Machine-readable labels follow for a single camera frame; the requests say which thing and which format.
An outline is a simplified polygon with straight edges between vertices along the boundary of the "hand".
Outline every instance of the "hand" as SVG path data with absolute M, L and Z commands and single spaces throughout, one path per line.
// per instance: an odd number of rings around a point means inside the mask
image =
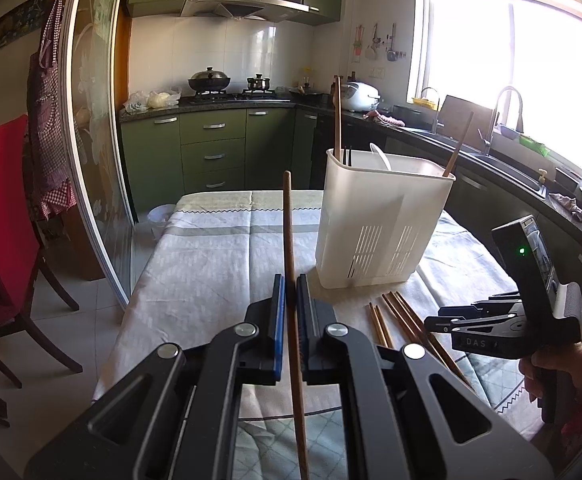
M 577 392 L 576 399 L 582 403 L 582 341 L 560 347 L 545 347 L 530 358 L 521 359 L 518 369 L 525 377 L 525 389 L 529 400 L 542 399 L 543 388 L 538 381 L 538 368 L 568 372 Z

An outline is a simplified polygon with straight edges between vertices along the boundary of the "wall picture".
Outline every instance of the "wall picture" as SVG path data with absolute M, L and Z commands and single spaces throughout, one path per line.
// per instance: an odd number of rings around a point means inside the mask
M 0 49 L 42 27 L 46 0 L 27 0 L 0 18 Z

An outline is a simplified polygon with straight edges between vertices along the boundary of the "checkered apron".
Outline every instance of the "checkered apron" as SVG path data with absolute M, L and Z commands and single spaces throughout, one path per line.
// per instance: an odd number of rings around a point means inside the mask
M 26 107 L 34 175 L 40 209 L 46 218 L 76 203 L 69 179 L 69 163 L 62 142 L 58 47 L 62 25 L 62 0 L 55 0 L 46 19 L 40 48 L 30 59 Z

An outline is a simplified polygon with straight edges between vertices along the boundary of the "dining table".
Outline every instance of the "dining table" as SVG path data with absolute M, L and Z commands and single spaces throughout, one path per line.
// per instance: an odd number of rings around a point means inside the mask
M 421 319 L 441 306 L 465 305 L 516 290 L 489 251 L 442 212 L 415 272 L 402 283 L 327 289 L 315 268 L 322 191 L 293 190 L 292 227 L 296 273 L 305 273 L 311 296 L 333 305 L 338 322 L 375 339 L 367 312 L 381 295 L 399 291 Z M 276 273 L 284 273 L 282 192 L 225 191 L 183 196 L 140 275 L 94 399 L 165 342 L 182 348 L 209 343 L 244 320 L 250 303 L 271 297 Z M 396 348 L 408 341 L 385 310 Z M 531 439 L 542 428 L 540 409 L 529 401 L 514 360 L 466 354 L 436 335 L 467 377 L 476 396 L 518 433 Z M 242 390 L 233 478 L 300 478 L 293 430 L 287 343 L 276 386 L 245 384 Z M 312 478 L 347 477 L 340 394 L 335 385 L 303 386 L 309 471 Z

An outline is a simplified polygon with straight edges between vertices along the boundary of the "wooden chopstick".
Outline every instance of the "wooden chopstick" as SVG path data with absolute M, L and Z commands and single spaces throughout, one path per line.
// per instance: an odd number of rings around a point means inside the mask
M 300 347 L 297 330 L 297 311 L 295 309 L 295 266 L 293 264 L 290 171 L 284 172 L 282 197 L 282 233 L 285 254 L 285 297 L 287 300 L 287 343 L 289 346 L 291 403 L 293 405 L 293 423 L 295 424 L 295 443 L 297 446 L 300 478 L 302 480 L 309 480 L 309 461 L 306 449 L 305 400 L 302 395 Z
M 386 306 L 389 307 L 389 310 L 393 313 L 393 315 L 397 319 L 398 324 L 400 325 L 400 328 L 402 329 L 402 332 L 404 333 L 404 336 L 407 339 L 407 341 L 409 343 L 421 343 L 420 338 L 416 335 L 411 326 L 407 323 L 405 317 L 398 311 L 398 309 L 396 309 L 389 302 L 385 294 L 382 295 L 382 299 L 385 300 Z
M 382 326 L 380 325 L 380 319 L 377 316 L 377 312 L 371 303 L 369 303 L 369 317 L 371 318 L 371 322 L 375 328 L 375 336 L 377 337 L 377 341 L 380 343 L 380 345 L 386 346 L 387 341 L 385 338 L 385 333 L 383 332 Z
M 379 306 L 374 306 L 373 310 L 375 311 L 375 315 L 377 316 L 377 320 L 380 322 L 380 328 L 385 336 L 386 347 L 392 348 L 395 350 L 395 345 L 393 344 L 393 338 L 391 338 L 391 334 L 389 333 L 389 327 L 386 325 L 385 317 L 382 315 L 382 311 L 380 310 Z
M 418 317 L 418 314 L 416 314 L 414 309 L 411 308 L 411 305 L 407 302 L 407 300 L 404 299 L 404 296 L 402 296 L 402 294 L 400 294 L 400 292 L 397 290 L 396 294 L 393 292 L 389 292 L 389 296 L 391 296 L 396 301 L 396 303 L 402 306 L 402 309 L 411 319 L 411 322 L 418 328 L 420 333 L 428 341 L 430 348 L 433 349 L 432 353 L 440 361 L 442 361 L 449 370 L 451 370 L 453 373 L 455 373 L 455 375 L 462 379 L 467 386 L 473 389 L 473 386 L 471 386 L 466 376 L 462 373 L 462 370 L 458 367 L 456 362 L 453 361 L 453 358 L 449 355 L 444 346 L 442 346 L 442 343 L 440 343 L 440 341 L 438 341 L 438 338 L 436 338 L 436 336 L 434 336 L 431 332 L 429 332 L 425 328 L 424 323 L 422 322 L 420 317 Z
M 342 107 L 340 105 L 340 76 L 334 76 L 335 79 L 335 91 L 333 94 L 333 106 L 335 107 L 335 139 L 333 143 L 333 156 L 342 162 L 341 160 L 341 139 L 342 139 Z
M 460 148 L 462 148 L 462 144 L 463 144 L 463 142 L 465 142 L 466 134 L 468 133 L 469 126 L 471 126 L 471 121 L 473 121 L 473 120 L 474 120 L 474 113 L 471 112 L 469 114 L 469 120 L 466 122 L 465 131 L 460 136 L 460 139 L 458 139 L 458 143 L 456 144 L 456 148 L 455 148 L 455 150 L 453 150 L 453 153 L 451 153 L 451 157 L 449 158 L 449 162 L 447 162 L 447 167 L 445 168 L 445 171 L 442 173 L 442 176 L 449 176 L 449 173 L 451 173 L 451 170 L 453 170 L 453 166 L 456 163 L 456 159 L 458 158 L 458 153 L 460 153 Z

